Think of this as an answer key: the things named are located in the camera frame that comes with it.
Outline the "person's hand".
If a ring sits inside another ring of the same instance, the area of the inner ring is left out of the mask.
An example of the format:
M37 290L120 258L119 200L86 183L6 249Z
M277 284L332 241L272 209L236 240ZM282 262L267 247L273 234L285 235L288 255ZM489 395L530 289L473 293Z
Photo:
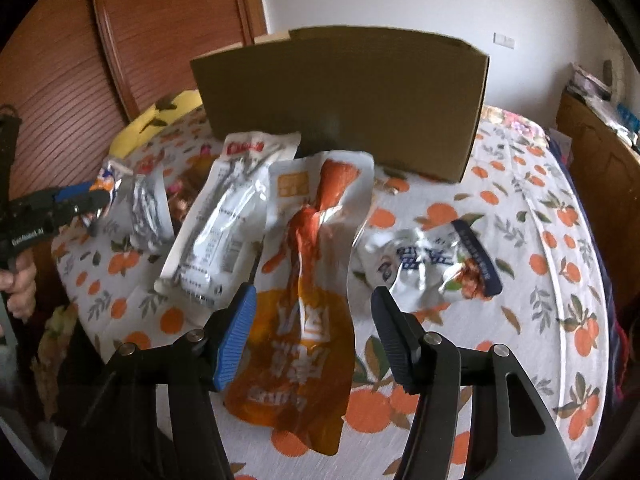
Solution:
M15 270L1 270L1 291L8 295L6 307L19 320L27 321L36 306L36 275L32 250L22 252L15 260Z

